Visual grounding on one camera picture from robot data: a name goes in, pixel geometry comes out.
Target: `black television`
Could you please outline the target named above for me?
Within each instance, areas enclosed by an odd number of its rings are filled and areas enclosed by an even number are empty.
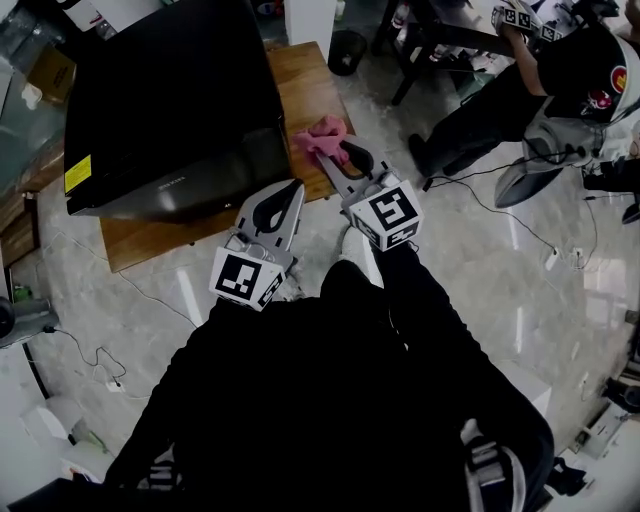
[[[284,113],[251,5],[181,0],[78,67],[70,215],[187,222],[290,177]]]

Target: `cardboard box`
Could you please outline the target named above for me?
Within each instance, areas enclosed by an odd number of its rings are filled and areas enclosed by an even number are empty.
[[[76,64],[53,46],[47,46],[31,69],[27,81],[42,91],[42,99],[60,105],[67,100]]]

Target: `black bin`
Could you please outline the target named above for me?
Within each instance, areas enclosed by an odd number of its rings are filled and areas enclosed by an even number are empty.
[[[357,32],[353,30],[334,32],[329,49],[329,69],[336,75],[352,75],[366,51],[367,40]]]

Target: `wooden table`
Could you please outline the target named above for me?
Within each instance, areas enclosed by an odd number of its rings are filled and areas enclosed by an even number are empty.
[[[304,181],[307,201],[327,197],[333,187],[325,174],[311,165],[291,142],[291,136],[327,114],[353,126],[317,43],[305,43],[270,51],[271,70],[280,91],[293,176]],[[102,236],[112,272],[146,261],[171,249],[224,231],[233,225],[237,210],[228,210],[188,224],[167,224],[100,219]]]
[[[513,56],[513,49],[501,37],[498,37],[491,25],[491,12],[497,0],[471,0],[452,6],[446,0],[408,0],[414,18],[420,24],[425,35],[422,51],[414,62],[396,46],[399,30],[391,25],[393,15],[400,0],[388,0],[387,8],[371,45],[371,52],[380,55],[385,39],[398,60],[404,74],[404,80],[391,100],[399,105],[413,82],[425,68],[450,71],[469,71],[450,67],[448,61],[433,62],[430,57],[439,44],[482,50],[499,55]]]

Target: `yellow label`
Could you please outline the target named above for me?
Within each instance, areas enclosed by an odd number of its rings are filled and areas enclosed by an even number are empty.
[[[91,155],[64,173],[64,193],[68,194],[91,176]]]

